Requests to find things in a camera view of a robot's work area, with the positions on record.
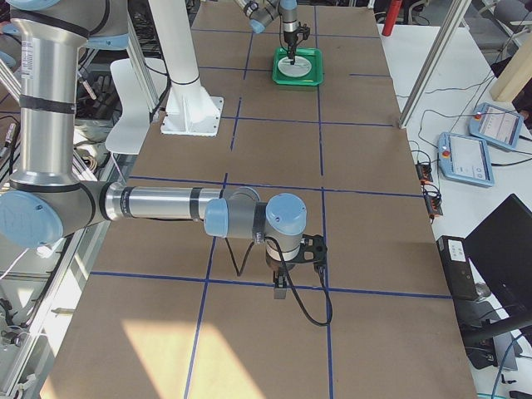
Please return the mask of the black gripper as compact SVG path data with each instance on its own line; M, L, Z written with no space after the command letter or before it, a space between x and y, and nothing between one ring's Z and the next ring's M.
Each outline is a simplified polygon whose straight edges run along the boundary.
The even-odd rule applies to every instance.
M283 39L286 44L287 58L291 65L295 64L295 49L298 43L298 34L296 32L283 31Z
M286 273L282 262L266 254L266 263L273 271L273 298L276 300L285 299L288 290Z

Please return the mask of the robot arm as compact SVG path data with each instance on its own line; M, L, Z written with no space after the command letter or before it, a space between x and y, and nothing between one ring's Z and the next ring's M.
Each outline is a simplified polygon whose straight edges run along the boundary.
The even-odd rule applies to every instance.
M78 52L91 39L128 43L124 1L13 1L22 35L21 163L1 198L1 231L23 248L51 244L103 220L200 221L206 234L266 246L276 288L303 263L307 210L296 195L267 202L248 187L128 187L82 182L72 171Z
M280 18L283 39L286 44L287 58L291 65L296 62L298 46L299 21L296 1L266 1L263 6L257 1L244 1L240 5L243 14L248 18L254 33L262 33L276 18Z

